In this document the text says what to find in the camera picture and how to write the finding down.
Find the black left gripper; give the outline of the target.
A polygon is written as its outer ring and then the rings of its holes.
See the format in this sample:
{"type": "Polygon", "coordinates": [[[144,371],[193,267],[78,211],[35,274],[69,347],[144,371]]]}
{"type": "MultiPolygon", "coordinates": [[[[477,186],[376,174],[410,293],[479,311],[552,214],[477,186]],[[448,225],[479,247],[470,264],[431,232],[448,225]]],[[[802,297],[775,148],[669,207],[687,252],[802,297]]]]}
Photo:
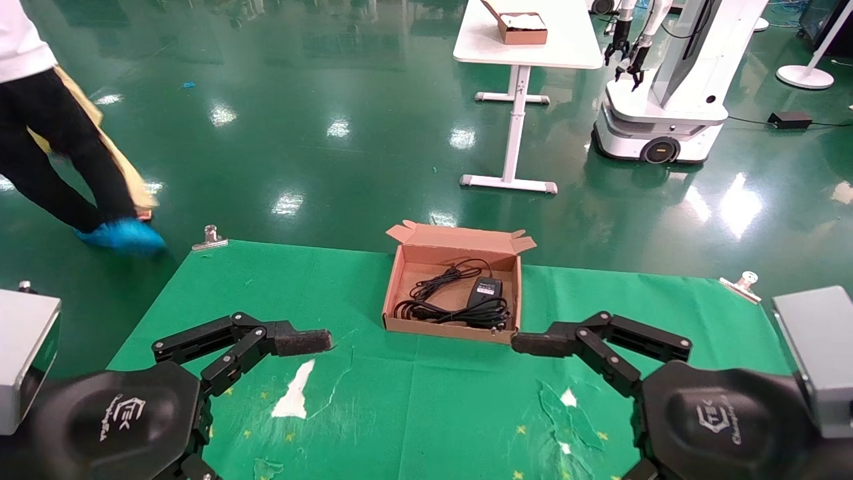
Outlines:
{"type": "Polygon", "coordinates": [[[202,452],[210,405],[174,362],[49,381],[2,437],[3,479],[220,479],[202,452]]]}

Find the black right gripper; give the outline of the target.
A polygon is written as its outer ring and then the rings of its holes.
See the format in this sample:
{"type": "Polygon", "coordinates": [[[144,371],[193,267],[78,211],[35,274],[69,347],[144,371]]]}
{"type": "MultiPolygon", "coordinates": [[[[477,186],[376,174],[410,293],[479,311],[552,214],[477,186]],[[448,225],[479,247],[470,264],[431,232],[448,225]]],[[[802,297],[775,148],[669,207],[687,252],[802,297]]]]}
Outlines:
{"type": "Polygon", "coordinates": [[[673,361],[642,381],[642,459],[622,480],[850,479],[850,438],[820,431],[792,375],[673,361]]]}

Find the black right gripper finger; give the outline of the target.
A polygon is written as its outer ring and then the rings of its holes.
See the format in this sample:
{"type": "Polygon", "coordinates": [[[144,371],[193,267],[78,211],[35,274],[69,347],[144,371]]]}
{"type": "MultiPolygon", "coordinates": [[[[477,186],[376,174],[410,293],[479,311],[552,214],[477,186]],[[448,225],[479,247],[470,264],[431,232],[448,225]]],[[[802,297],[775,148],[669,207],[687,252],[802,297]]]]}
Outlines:
{"type": "Polygon", "coordinates": [[[688,361],[692,343],[685,337],[609,312],[595,313],[580,323],[554,322],[541,333],[520,332],[512,349],[539,357],[576,356],[599,374],[619,395],[636,398],[642,375],[612,346],[622,347],[661,363],[688,361]]]}

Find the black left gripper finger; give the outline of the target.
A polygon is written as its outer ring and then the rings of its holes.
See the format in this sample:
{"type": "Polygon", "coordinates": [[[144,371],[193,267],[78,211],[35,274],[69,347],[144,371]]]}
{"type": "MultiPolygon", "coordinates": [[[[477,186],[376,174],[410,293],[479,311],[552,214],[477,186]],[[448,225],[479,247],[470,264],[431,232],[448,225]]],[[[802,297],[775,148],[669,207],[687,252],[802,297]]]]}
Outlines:
{"type": "Polygon", "coordinates": [[[155,362],[178,365],[219,353],[200,374],[203,394],[219,396],[268,355],[314,355],[332,346],[328,330],[298,331],[287,320],[264,322],[237,312],[159,339],[152,352],[155,362]]]}

